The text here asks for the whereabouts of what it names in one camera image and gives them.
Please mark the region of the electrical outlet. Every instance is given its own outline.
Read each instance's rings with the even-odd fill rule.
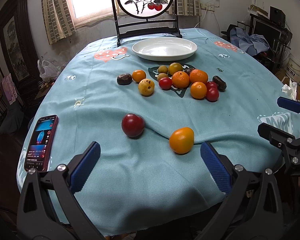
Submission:
[[[200,4],[200,8],[201,8],[202,10],[208,10],[208,9],[209,9],[209,5],[208,5],[207,3],[201,3],[201,4]]]
[[[209,4],[208,11],[214,12],[214,4]]]

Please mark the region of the dark wooden carved panel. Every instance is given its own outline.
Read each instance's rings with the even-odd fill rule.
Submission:
[[[41,80],[37,68],[38,56],[34,47],[27,0],[7,0],[0,10],[0,42],[4,59],[23,101],[29,106],[39,91]]]

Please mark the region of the black speaker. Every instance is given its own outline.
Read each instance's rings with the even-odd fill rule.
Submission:
[[[279,24],[282,28],[285,27],[286,15],[282,10],[270,6],[270,21]]]

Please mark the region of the light blue tablecloth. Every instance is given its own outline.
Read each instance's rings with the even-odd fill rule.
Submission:
[[[218,75],[227,83],[217,102],[195,100],[190,89],[163,91],[157,81],[150,97],[141,96],[135,82],[120,86],[119,74],[142,69],[151,78],[151,68],[169,63],[144,60],[133,53],[133,44],[145,37],[125,41],[119,50],[115,37],[95,41],[71,60],[40,105],[19,160],[19,189],[36,121],[51,114],[58,115],[59,124],[49,170],[68,163],[92,141],[101,145],[100,160],[75,197],[104,235],[159,225],[220,202],[224,194],[200,157],[200,143],[206,140],[249,171],[272,167],[279,150],[259,137],[258,125],[267,122],[300,136],[300,115],[276,104],[284,95],[280,81],[248,54],[206,30],[181,32],[184,39],[198,45],[198,51],[180,62],[204,70],[209,80]],[[115,60],[123,55],[129,57]],[[127,113],[140,115],[146,122],[137,140],[122,132],[121,120]],[[169,148],[168,138],[185,126],[194,130],[195,145],[188,154],[177,155]],[[51,198],[66,223],[54,193]]]

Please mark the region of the dark brown dried fruit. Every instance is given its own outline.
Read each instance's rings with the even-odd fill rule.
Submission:
[[[185,69],[185,72],[190,76],[191,71],[193,71],[194,69],[195,69],[195,68],[192,68],[192,67],[186,68],[186,69]]]
[[[129,73],[121,74],[117,77],[119,85],[129,85],[132,82],[132,76]]]
[[[214,76],[212,78],[212,81],[215,82],[218,86],[218,90],[220,92],[224,92],[226,90],[227,84],[218,76]]]

